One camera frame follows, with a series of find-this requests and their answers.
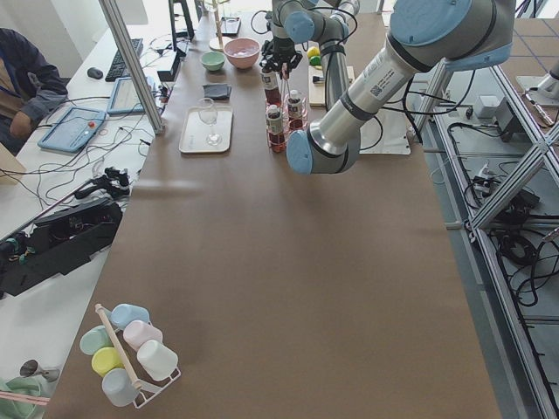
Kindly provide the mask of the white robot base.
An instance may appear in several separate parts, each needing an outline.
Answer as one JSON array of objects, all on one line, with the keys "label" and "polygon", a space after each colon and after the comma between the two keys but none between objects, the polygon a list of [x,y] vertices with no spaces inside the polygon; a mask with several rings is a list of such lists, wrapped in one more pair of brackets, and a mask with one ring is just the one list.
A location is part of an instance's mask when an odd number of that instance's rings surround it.
[{"label": "white robot base", "polygon": [[362,155],[409,155],[408,120],[403,113],[381,110],[360,128]]}]

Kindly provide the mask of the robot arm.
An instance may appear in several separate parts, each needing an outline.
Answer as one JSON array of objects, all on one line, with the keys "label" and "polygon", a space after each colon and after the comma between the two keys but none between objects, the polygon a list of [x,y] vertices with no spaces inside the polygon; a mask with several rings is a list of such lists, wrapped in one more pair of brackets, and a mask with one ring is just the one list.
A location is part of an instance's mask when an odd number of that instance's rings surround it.
[{"label": "robot arm", "polygon": [[444,62],[451,71],[477,70],[506,61],[512,48],[513,1],[398,1],[383,49],[352,84],[330,70],[339,86],[335,103],[305,131],[290,135],[293,171],[337,174],[359,157],[361,127],[417,73]]},{"label": "robot arm", "polygon": [[326,16],[315,1],[273,2],[273,9],[266,15],[267,29],[273,38],[263,44],[259,63],[263,81],[271,81],[275,73],[287,78],[302,60],[295,46],[314,41],[321,54],[326,108],[330,110],[340,101],[352,116],[366,121],[369,116],[356,111],[347,94],[349,77],[344,48],[350,36],[349,20],[355,18],[360,4],[357,1],[330,1],[329,4],[331,14]]}]

